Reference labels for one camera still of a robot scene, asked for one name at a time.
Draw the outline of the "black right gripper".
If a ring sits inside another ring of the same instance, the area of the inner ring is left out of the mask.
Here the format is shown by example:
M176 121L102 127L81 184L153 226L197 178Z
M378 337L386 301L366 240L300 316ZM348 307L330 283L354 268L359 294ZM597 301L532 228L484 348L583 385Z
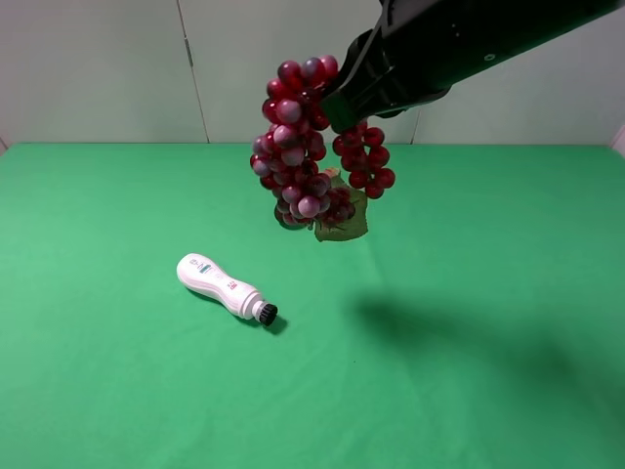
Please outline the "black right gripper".
M364 118L445 96L457 82L456 46L455 14L381 15L350 46L341 78L323 94L320 107L332 129L343 132Z

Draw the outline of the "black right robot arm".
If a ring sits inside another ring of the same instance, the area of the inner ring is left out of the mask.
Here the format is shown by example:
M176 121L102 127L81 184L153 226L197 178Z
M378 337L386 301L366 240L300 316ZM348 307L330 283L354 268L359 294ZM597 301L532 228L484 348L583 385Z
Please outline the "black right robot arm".
M444 97L456 83L622 7L597 0L388 0L320 107L341 133Z

